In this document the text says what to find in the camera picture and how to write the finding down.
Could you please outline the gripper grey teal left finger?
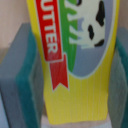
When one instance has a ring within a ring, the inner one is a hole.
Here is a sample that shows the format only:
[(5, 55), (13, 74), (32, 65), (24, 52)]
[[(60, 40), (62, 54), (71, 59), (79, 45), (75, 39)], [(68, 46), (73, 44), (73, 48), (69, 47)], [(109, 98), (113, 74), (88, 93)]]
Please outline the gripper grey teal left finger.
[(29, 23), (21, 25), (0, 64), (0, 91), (9, 128), (41, 128), (43, 74)]

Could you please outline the gripper grey teal right finger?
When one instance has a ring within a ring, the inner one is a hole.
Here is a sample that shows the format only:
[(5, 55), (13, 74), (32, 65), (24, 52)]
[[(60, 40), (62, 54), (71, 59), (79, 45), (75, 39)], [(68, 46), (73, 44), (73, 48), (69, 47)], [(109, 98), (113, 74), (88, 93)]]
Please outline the gripper grey teal right finger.
[(117, 31), (109, 82), (108, 111), (112, 128), (128, 128), (128, 30)]

